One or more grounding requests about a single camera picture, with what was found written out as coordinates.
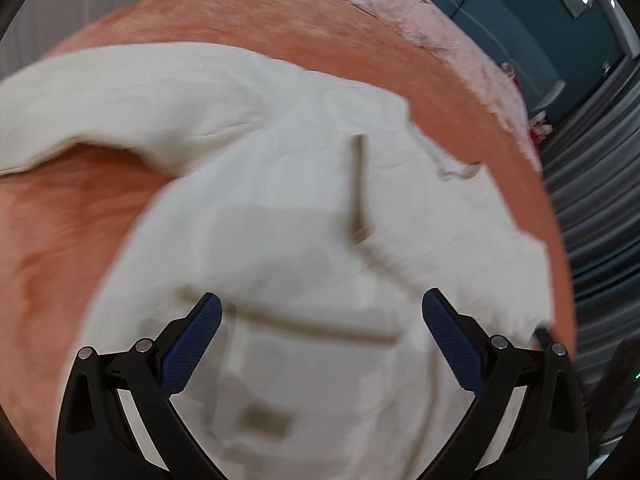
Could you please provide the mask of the cream quilted blanket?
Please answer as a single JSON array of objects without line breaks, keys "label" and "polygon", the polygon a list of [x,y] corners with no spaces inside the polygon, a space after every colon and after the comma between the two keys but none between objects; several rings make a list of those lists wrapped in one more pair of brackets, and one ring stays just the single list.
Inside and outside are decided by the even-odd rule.
[{"label": "cream quilted blanket", "polygon": [[124,350],[206,292],[219,335],[179,413],[235,479],[405,479],[471,402],[421,298],[439,288],[527,344],[554,317],[547,252],[484,166],[427,139],[383,89],[218,44],[49,58],[1,85],[1,181],[76,146],[167,182],[67,352]]}]

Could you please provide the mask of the orange plush bedspread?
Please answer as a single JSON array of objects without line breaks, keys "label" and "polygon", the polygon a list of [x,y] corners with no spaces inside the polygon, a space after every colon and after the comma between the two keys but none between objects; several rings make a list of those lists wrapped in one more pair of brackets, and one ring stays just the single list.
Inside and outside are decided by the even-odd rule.
[{"label": "orange plush bedspread", "polygon": [[[141,0],[84,27],[55,53],[164,41],[230,44],[406,98],[426,134],[488,166],[518,226],[546,244],[554,333],[574,346],[568,265],[541,177],[430,52],[342,0]],[[166,182],[137,156],[87,145],[1,181],[1,405],[46,471],[54,468],[58,382],[88,301]]]}]

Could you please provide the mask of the grey pleated curtain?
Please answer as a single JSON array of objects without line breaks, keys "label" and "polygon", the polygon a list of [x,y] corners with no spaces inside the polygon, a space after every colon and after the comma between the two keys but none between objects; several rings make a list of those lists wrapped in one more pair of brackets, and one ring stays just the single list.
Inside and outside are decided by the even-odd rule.
[{"label": "grey pleated curtain", "polygon": [[544,141],[544,184],[558,220],[577,320],[574,367],[587,398],[611,400],[593,456],[613,451],[639,408],[639,377],[599,392],[614,353],[639,337],[639,63],[624,61]]}]

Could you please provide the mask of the red white plush toy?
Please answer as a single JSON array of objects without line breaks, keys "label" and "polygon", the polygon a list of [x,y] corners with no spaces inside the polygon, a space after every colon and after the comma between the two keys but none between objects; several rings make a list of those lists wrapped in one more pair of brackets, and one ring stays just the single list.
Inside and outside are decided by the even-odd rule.
[{"label": "red white plush toy", "polygon": [[[500,68],[503,73],[509,77],[510,81],[513,82],[514,86],[518,88],[518,91],[522,91],[520,80],[513,65],[508,62],[503,62],[500,64]],[[552,131],[553,127],[547,122],[547,113],[545,110],[536,113],[529,119],[529,136],[537,151],[540,151],[542,142],[546,140],[546,137],[552,133]]]}]

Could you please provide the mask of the blue upholstered headboard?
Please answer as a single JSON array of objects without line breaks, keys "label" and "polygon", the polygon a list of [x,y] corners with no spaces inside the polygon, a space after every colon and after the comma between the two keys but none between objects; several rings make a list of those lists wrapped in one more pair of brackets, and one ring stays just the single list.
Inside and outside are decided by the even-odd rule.
[{"label": "blue upholstered headboard", "polygon": [[431,0],[498,65],[514,68],[529,114],[548,108],[565,82],[525,25],[501,0]]}]

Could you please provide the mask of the pink crumpled duvet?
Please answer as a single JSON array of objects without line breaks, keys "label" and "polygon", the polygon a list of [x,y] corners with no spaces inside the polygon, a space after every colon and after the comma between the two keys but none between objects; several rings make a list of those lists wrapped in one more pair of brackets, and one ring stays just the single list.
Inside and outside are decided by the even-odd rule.
[{"label": "pink crumpled duvet", "polygon": [[410,44],[439,58],[465,88],[514,136],[536,171],[541,170],[521,91],[463,30],[431,0],[345,0],[390,26]]}]

